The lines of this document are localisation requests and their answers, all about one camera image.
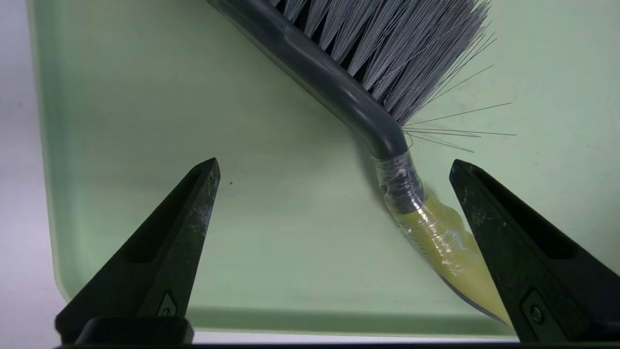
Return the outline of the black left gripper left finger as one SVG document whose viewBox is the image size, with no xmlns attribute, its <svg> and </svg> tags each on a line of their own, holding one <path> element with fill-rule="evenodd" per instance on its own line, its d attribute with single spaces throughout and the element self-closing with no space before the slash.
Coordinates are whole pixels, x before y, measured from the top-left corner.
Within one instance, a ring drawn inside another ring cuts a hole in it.
<svg viewBox="0 0 620 349">
<path fill-rule="evenodd" d="M 194 166 L 60 311 L 62 343 L 191 343 L 188 303 L 221 174 Z"/>
</svg>

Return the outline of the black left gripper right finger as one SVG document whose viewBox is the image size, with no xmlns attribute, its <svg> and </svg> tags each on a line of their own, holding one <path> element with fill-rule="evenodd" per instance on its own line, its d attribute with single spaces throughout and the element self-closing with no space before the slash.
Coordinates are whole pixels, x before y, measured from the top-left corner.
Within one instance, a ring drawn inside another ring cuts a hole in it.
<svg viewBox="0 0 620 349">
<path fill-rule="evenodd" d="M 472 163 L 449 180 L 521 343 L 618 343 L 619 276 Z"/>
</svg>

